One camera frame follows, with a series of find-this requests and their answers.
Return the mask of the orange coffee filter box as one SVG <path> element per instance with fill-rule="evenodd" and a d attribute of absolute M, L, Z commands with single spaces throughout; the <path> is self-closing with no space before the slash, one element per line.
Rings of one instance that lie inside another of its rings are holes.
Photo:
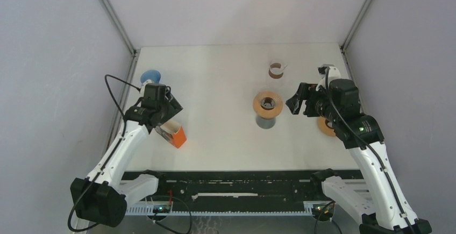
<path fill-rule="evenodd" d="M 187 141 L 182 124 L 173 119 L 157 126 L 155 131 L 176 148 L 180 148 Z"/>

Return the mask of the wooden dripper ring holder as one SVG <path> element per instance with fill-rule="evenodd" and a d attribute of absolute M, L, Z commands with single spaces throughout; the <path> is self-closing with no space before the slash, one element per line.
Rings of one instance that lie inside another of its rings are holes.
<path fill-rule="evenodd" d="M 260 100 L 263 98 L 263 97 L 272 97 L 275 99 L 276 101 L 276 107 L 272 110 L 264 110 L 261 106 L 260 106 Z M 257 93 L 257 95 L 255 96 L 254 100 L 253 100 L 253 109 L 255 111 L 255 113 L 263 118 L 273 118 L 273 117 L 277 117 L 281 112 L 282 112 L 282 109 L 283 109 L 283 100 L 282 98 L 280 97 L 280 95 L 278 95 L 277 93 L 273 92 L 273 91 L 260 91 Z"/>

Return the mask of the grey glass carafe brown band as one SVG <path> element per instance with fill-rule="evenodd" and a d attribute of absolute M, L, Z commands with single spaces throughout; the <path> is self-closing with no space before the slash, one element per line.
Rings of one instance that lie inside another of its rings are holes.
<path fill-rule="evenodd" d="M 276 118 L 263 118 L 257 115 L 255 121 L 258 127 L 262 129 L 271 129 L 276 123 Z"/>

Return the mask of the clear glass dripper cone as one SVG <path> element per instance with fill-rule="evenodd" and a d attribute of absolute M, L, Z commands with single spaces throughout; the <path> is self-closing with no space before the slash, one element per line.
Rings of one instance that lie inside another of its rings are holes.
<path fill-rule="evenodd" d="M 272 109 L 274 109 L 276 107 L 276 101 L 272 97 L 263 97 L 260 100 L 260 106 L 264 110 L 272 110 Z"/>

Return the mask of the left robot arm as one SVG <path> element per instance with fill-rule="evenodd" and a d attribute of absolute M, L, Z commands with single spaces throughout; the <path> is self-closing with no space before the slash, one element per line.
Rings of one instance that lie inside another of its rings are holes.
<path fill-rule="evenodd" d="M 168 186 L 154 175 L 142 174 L 132 182 L 121 185 L 122 177 L 133 154 L 152 130 L 168 122 L 183 107 L 164 84 L 146 82 L 136 103 L 122 112 L 123 126 L 95 168 L 70 185 L 72 216 L 93 222 L 94 225 L 118 226 L 127 209 L 146 196 L 161 200 Z"/>

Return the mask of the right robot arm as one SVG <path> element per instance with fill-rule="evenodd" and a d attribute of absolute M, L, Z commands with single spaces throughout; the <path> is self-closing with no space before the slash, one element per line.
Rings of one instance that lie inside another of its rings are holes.
<path fill-rule="evenodd" d="M 302 104 L 307 117 L 323 117 L 349 151 L 365 180 L 372 202 L 344 186 L 334 170 L 312 175 L 311 194 L 330 198 L 359 225 L 360 233 L 431 233 L 429 221 L 420 219 L 407 202 L 391 168 L 384 136 L 374 117 L 361 112 L 359 90 L 349 79 L 323 86 L 300 83 L 286 101 L 293 115 Z"/>

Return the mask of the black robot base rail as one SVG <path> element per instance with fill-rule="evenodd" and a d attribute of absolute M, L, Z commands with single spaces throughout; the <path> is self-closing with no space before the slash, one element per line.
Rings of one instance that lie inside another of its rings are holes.
<path fill-rule="evenodd" d="M 311 179 L 315 170 L 152 171 L 157 192 L 128 208 L 128 215 L 307 215 L 330 199 Z"/>

